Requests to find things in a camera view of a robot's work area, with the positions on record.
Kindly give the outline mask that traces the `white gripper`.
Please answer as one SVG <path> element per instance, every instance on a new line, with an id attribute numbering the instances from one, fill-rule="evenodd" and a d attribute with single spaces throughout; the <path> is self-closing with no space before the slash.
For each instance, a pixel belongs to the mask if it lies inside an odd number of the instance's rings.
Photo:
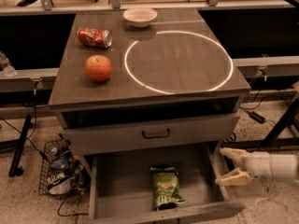
<path id="1" fill-rule="evenodd" d="M 226 175 L 218 177 L 219 186 L 246 186 L 254 177 L 284 179 L 292 183 L 299 182 L 298 158 L 293 154 L 271 154 L 268 152 L 248 153 L 244 149 L 223 147 L 220 154 L 245 167 L 249 172 L 236 168 Z"/>

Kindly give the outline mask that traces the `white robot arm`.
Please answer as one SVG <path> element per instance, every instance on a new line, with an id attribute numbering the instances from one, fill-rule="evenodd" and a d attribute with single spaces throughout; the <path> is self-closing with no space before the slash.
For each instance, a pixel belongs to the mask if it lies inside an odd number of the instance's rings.
<path id="1" fill-rule="evenodd" d="M 226 175 L 217 177 L 215 183 L 219 186 L 246 186 L 255 179 L 281 179 L 298 183 L 299 161 L 296 155 L 247 152 L 244 149 L 228 147 L 221 148 L 220 154 L 234 161 L 238 167 Z"/>

